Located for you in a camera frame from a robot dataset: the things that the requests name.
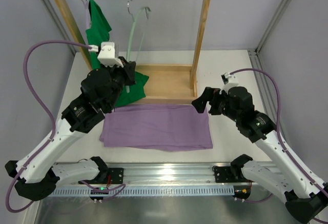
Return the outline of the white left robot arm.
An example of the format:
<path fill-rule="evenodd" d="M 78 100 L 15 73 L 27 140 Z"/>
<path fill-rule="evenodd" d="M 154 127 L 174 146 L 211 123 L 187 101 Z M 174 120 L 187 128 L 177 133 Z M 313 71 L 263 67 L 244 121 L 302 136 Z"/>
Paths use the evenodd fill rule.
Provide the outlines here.
<path fill-rule="evenodd" d="M 99 156 L 74 164 L 58 165 L 56 161 L 113 111 L 125 86 L 135 84 L 136 62 L 124 57 L 118 60 L 119 66 L 101 66 L 89 72 L 81 82 L 81 94 L 63 110 L 54 131 L 26 157 L 6 163 L 19 196 L 39 201 L 57 187 L 79 181 L 96 184 L 106 178 L 108 167 Z"/>

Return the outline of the wooden clothes rack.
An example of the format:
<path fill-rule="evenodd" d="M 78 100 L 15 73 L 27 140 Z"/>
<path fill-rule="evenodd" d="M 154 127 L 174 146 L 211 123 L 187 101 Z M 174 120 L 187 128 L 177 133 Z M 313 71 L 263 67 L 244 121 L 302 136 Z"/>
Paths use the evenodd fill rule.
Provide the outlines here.
<path fill-rule="evenodd" d="M 78 25 L 66 0 L 54 0 L 75 42 L 84 43 Z M 206 27 L 210 0 L 203 0 L 197 40 L 191 65 L 141 64 L 137 71 L 149 76 L 146 97 L 140 104 L 190 104 L 197 97 L 196 71 Z"/>

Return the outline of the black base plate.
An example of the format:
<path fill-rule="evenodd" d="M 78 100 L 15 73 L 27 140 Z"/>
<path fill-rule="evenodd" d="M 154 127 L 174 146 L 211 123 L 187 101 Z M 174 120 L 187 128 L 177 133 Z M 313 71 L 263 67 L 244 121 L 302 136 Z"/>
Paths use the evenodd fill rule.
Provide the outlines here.
<path fill-rule="evenodd" d="M 241 170 L 232 166 L 213 166 L 212 171 L 214 172 L 216 183 L 239 183 L 247 182 L 244 178 Z"/>
<path fill-rule="evenodd" d="M 106 185 L 117 185 L 122 184 L 124 178 L 124 168 L 109 168 L 105 175 L 105 178 L 102 180 L 102 184 Z"/>

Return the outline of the aluminium mounting rail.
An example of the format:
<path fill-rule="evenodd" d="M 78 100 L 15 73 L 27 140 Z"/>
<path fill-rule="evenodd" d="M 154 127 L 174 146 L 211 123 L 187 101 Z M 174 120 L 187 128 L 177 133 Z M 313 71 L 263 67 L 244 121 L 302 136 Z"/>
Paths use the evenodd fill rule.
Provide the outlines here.
<path fill-rule="evenodd" d="M 109 168 L 124 168 L 123 184 L 209 184 L 216 183 L 213 166 L 230 166 L 229 164 L 211 163 L 176 163 L 176 164 L 109 164 L 101 166 L 100 173 L 92 180 L 79 176 L 89 184 L 102 184 Z"/>

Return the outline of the right controller board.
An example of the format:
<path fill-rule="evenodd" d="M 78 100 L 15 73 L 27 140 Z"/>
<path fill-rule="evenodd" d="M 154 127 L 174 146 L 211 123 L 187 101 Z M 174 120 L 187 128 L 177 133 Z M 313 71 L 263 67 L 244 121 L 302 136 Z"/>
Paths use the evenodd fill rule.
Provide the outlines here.
<path fill-rule="evenodd" d="M 234 186 L 233 197 L 237 199 L 248 199 L 251 195 L 250 186 Z"/>

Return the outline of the purple trousers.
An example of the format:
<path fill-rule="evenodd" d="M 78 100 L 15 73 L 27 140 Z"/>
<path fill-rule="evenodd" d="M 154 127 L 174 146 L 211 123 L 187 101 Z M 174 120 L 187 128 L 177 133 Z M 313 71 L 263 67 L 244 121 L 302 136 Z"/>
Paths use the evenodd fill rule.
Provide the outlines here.
<path fill-rule="evenodd" d="M 191 105 L 128 105 L 106 114 L 100 141 L 105 147 L 169 152 L 213 148 L 209 118 Z"/>

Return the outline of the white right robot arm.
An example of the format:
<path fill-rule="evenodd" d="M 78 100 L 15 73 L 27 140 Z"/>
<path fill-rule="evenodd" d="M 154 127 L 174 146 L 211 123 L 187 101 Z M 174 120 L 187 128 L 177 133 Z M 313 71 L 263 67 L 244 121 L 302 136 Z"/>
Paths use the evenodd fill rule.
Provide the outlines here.
<path fill-rule="evenodd" d="M 311 172 L 285 140 L 278 137 L 276 125 L 266 114 L 255 110 L 252 95 L 246 88 L 223 91 L 206 87 L 192 105 L 198 113 L 203 113 L 207 104 L 211 106 L 209 114 L 224 115 L 234 121 L 238 131 L 260 148 L 282 173 L 278 176 L 243 154 L 231 162 L 236 179 L 256 182 L 270 191 L 300 223 L 308 223 L 327 207 L 327 183 Z"/>

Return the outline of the controller board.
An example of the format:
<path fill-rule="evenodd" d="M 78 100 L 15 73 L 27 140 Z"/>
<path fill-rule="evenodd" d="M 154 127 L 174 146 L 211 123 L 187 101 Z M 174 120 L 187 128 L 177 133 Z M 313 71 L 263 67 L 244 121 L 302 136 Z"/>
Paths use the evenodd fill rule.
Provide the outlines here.
<path fill-rule="evenodd" d="M 250 186 L 234 186 L 233 197 L 237 199 L 248 199 L 251 195 Z"/>
<path fill-rule="evenodd" d="M 100 187 L 100 188 L 92 189 L 90 191 L 89 196 L 94 202 L 96 202 L 96 201 L 102 202 L 102 200 L 105 197 L 109 196 L 109 193 L 108 193 L 107 189 L 105 189 L 104 187 Z"/>

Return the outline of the green t-shirt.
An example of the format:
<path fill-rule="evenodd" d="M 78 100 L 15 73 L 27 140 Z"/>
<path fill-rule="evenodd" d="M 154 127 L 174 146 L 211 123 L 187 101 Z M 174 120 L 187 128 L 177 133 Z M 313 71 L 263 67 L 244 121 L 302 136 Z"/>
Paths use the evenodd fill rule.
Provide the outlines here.
<path fill-rule="evenodd" d="M 110 42 L 111 26 L 107 22 L 100 6 L 94 0 L 86 0 L 86 35 L 89 45 L 100 46 L 100 58 L 97 53 L 91 52 L 91 65 L 93 69 L 99 68 L 101 64 L 113 67 L 115 65 L 121 67 L 118 62 L 118 50 L 116 44 Z M 139 72 L 135 73 L 136 84 L 126 87 L 122 91 L 116 107 L 122 107 L 132 104 L 146 97 L 144 86 L 149 77 Z"/>

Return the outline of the left controller board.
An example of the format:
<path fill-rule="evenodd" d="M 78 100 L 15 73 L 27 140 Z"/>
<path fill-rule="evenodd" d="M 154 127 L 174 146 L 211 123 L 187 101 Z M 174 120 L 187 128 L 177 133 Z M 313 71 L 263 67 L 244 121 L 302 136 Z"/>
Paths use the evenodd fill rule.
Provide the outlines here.
<path fill-rule="evenodd" d="M 102 200 L 105 197 L 109 196 L 109 193 L 108 193 L 107 189 L 105 189 L 104 187 L 100 187 L 100 188 L 92 189 L 90 191 L 89 196 L 94 202 L 96 202 L 96 201 L 102 202 Z"/>

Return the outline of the pale green clothes hanger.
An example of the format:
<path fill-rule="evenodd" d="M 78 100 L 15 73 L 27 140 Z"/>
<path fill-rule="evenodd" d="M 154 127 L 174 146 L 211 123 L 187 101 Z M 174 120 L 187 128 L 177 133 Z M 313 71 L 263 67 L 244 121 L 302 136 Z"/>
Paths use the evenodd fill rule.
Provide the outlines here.
<path fill-rule="evenodd" d="M 137 26 L 137 23 L 138 23 L 138 20 L 139 20 L 139 17 L 141 15 L 142 12 L 145 13 L 145 16 L 146 16 L 146 24 L 144 26 L 144 29 L 142 31 L 142 37 L 141 37 L 141 40 L 140 40 L 140 43 L 139 43 L 139 47 L 138 47 L 138 51 L 137 51 L 137 55 L 136 55 L 136 59 L 135 60 L 138 60 L 139 58 L 139 53 L 141 51 L 141 48 L 142 48 L 142 45 L 143 45 L 143 42 L 144 42 L 144 37 L 145 37 L 145 34 L 146 34 L 146 31 L 147 31 L 147 27 L 148 27 L 148 22 L 149 22 L 149 19 L 150 19 L 150 15 L 151 15 L 151 9 L 150 7 L 148 6 L 143 6 L 143 7 L 140 7 L 136 13 L 136 15 L 134 15 L 131 11 L 130 11 L 130 4 L 133 0 L 128 0 L 127 1 L 127 10 L 128 10 L 128 14 L 131 15 L 131 18 L 132 18 L 132 26 L 131 26 L 131 30 L 130 30 L 130 35 L 129 35 L 129 40 L 128 40 L 128 47 L 127 47 L 127 51 L 126 51 L 126 60 L 127 61 L 130 61 L 130 58 L 131 58 L 131 49 L 132 49 L 132 43 L 133 43 L 133 37 L 134 37 L 134 34 L 135 34 L 135 29 L 136 29 L 136 26 Z"/>

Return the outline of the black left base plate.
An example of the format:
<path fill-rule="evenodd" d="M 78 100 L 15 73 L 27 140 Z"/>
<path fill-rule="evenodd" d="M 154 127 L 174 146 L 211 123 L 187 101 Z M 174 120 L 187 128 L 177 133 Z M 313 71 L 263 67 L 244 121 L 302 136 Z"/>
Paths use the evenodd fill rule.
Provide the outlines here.
<path fill-rule="evenodd" d="M 117 185 L 122 184 L 124 178 L 124 168 L 109 168 L 105 175 L 105 178 L 102 180 L 102 184 L 106 185 Z"/>

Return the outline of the purple clothes hanger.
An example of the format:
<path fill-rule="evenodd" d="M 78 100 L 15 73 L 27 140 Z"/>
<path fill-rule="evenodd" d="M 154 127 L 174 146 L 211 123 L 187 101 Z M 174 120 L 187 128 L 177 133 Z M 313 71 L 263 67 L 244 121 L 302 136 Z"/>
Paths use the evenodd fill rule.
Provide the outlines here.
<path fill-rule="evenodd" d="M 90 11 L 89 11 L 89 0 L 81 0 L 84 9 L 85 9 L 85 24 L 86 24 L 86 29 L 90 29 L 91 27 L 91 16 L 90 16 Z"/>

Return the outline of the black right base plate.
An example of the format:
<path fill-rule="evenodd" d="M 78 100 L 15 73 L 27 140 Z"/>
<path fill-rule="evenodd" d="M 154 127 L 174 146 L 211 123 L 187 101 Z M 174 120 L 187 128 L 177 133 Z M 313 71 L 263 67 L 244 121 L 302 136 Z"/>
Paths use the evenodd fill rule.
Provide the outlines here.
<path fill-rule="evenodd" d="M 216 183 L 239 183 L 247 182 L 244 178 L 241 170 L 232 166 L 213 166 L 212 171 L 214 172 Z"/>

